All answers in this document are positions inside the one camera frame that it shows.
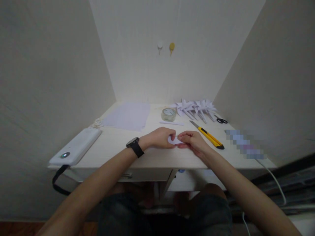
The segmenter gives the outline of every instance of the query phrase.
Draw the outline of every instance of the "wooden floor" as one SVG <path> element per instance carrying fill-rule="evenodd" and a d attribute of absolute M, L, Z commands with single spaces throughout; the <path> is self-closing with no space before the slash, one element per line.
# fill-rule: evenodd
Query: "wooden floor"
<path fill-rule="evenodd" d="M 28 223 L 28 222 L 0 222 L 1 236 L 33 236 L 43 223 Z M 86 222 L 79 234 L 79 236 L 96 235 L 97 222 Z"/>

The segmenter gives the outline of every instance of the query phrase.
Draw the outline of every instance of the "black scissors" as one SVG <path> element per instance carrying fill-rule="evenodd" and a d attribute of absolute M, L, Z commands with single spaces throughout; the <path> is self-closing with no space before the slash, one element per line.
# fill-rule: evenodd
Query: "black scissors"
<path fill-rule="evenodd" d="M 220 124 L 227 124 L 227 121 L 226 120 L 224 120 L 224 119 L 221 119 L 221 118 L 219 118 L 219 117 L 217 117 L 216 115 L 214 115 L 216 118 L 217 118 L 217 121 L 220 123 Z"/>

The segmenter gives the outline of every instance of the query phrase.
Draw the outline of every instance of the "white cable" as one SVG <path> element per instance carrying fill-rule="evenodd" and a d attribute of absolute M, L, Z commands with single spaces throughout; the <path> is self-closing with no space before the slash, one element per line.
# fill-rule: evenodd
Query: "white cable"
<path fill-rule="evenodd" d="M 282 205 L 285 206 L 285 205 L 286 205 L 286 198 L 285 198 L 285 196 L 284 196 L 284 193 L 282 192 L 282 188 L 281 188 L 281 186 L 280 186 L 278 180 L 277 180 L 276 177 L 273 175 L 273 173 L 272 173 L 263 163 L 261 163 L 261 162 L 258 161 L 257 159 L 256 159 L 256 161 L 257 161 L 259 164 L 261 164 L 261 165 L 269 172 L 269 174 L 271 174 L 271 176 L 272 176 L 273 179 L 275 180 L 275 182 L 276 182 L 276 184 L 278 185 L 278 188 L 279 188 L 279 190 L 280 190 L 280 193 L 281 193 L 281 195 L 282 195 L 282 198 L 283 198 L 283 204 L 282 204 Z M 242 213 L 242 218 L 243 218 L 244 224 L 245 224 L 245 226 L 246 226 L 248 236 L 250 236 L 250 232 L 249 232 L 248 226 L 247 226 L 247 224 L 246 224 L 246 221 L 245 221 L 245 219 L 244 219 L 244 216 L 245 216 L 245 213 L 243 212 L 243 213 Z"/>
<path fill-rule="evenodd" d="M 283 204 L 282 204 L 282 205 L 285 206 L 285 205 L 286 205 L 286 199 L 285 199 L 284 193 L 282 192 L 282 188 L 281 188 L 281 186 L 280 186 L 278 180 L 277 180 L 276 177 L 273 175 L 273 173 L 272 173 L 263 163 L 261 163 L 261 162 L 258 161 L 257 159 L 256 159 L 256 161 L 257 161 L 259 164 L 261 164 L 261 165 L 269 172 L 269 174 L 271 174 L 271 176 L 272 176 L 273 179 L 275 180 L 275 182 L 276 182 L 276 184 L 278 185 L 278 188 L 279 188 L 279 190 L 280 190 L 280 193 L 281 193 L 281 195 L 282 195 L 282 198 L 283 198 Z"/>
<path fill-rule="evenodd" d="M 243 213 L 242 213 L 242 218 L 243 218 L 244 224 L 245 224 L 245 226 L 246 226 L 248 236 L 250 236 L 250 232 L 249 232 L 248 226 L 247 226 L 247 224 L 246 224 L 246 221 L 245 221 L 245 219 L 244 219 L 244 216 L 245 216 L 245 213 L 243 212 Z"/>

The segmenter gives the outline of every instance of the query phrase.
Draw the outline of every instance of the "drawer handle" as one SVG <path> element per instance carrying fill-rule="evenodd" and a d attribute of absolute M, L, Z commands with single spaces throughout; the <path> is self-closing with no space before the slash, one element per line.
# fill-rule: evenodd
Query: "drawer handle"
<path fill-rule="evenodd" d="M 123 174 L 121 179 L 132 179 L 132 173 L 129 174 Z"/>

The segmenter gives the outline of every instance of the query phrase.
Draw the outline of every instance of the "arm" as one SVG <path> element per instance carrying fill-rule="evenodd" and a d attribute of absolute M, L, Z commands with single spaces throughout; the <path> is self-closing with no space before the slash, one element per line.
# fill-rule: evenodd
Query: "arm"
<path fill-rule="evenodd" d="M 175 130 L 161 127 L 141 137 L 139 145 L 143 151 L 150 146 L 173 148 L 167 141 L 169 135 L 174 140 Z M 78 235 L 87 214 L 136 159 L 134 151 L 125 148 L 103 164 L 62 202 L 37 235 Z"/>
<path fill-rule="evenodd" d="M 220 154 L 213 150 L 198 132 L 185 131 L 178 135 L 204 164 L 212 169 L 246 215 L 266 235 L 300 235 L 283 211 L 259 188 L 239 173 Z"/>

